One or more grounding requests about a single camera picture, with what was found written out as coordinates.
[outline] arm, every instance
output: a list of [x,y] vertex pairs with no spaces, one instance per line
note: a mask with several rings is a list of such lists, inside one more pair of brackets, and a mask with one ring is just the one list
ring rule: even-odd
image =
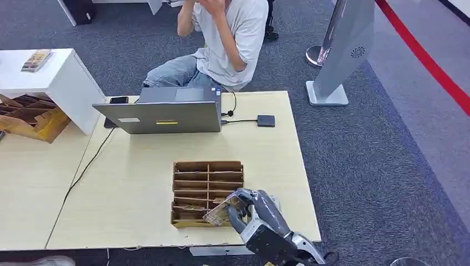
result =
[[192,23],[192,12],[194,9],[195,0],[186,0],[183,7],[178,14],[178,35],[188,36],[194,30],[194,24]]
[[216,22],[223,48],[227,53],[228,59],[232,63],[233,69],[238,72],[244,71],[247,67],[247,63],[245,63],[242,58],[240,58],[237,44],[232,35],[232,32],[230,31],[230,27],[228,26],[227,18],[225,17],[225,12],[215,16],[214,21]]
[[244,71],[247,63],[242,60],[238,52],[237,43],[230,31],[225,16],[225,0],[199,0],[200,4],[211,14],[219,31],[223,48],[232,63],[233,69]]

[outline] red line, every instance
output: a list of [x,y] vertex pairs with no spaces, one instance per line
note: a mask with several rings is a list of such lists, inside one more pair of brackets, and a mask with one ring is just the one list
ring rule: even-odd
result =
[[385,0],[375,0],[382,12],[390,21],[392,26],[398,32],[400,37],[405,41],[411,51],[415,54],[423,66],[431,73],[431,75],[439,82],[447,93],[455,100],[462,110],[470,116],[470,97],[463,91],[444,70],[432,59],[423,46],[413,37],[411,32],[401,22],[393,9]]

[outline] laptop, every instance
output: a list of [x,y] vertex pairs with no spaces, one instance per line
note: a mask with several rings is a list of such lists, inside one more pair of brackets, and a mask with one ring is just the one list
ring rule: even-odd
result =
[[221,131],[220,88],[143,88],[131,104],[94,104],[129,134]]

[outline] white t-shirt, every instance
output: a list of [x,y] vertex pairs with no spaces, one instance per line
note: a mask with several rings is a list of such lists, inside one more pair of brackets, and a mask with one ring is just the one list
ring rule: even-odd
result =
[[268,1],[232,0],[226,9],[226,17],[240,58],[247,64],[244,71],[233,69],[212,16],[199,3],[194,5],[192,20],[195,30],[204,35],[207,47],[198,49],[194,56],[200,72],[230,91],[241,90],[253,78],[258,62],[268,18]]

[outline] cardboard box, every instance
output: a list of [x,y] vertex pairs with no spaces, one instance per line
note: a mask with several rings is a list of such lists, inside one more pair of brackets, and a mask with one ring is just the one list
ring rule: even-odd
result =
[[[171,224],[176,228],[213,227],[202,219],[233,191],[243,187],[239,161],[175,162]],[[222,226],[231,226],[224,222]]]
[[70,123],[50,99],[23,95],[9,99],[0,94],[0,130],[52,143]]

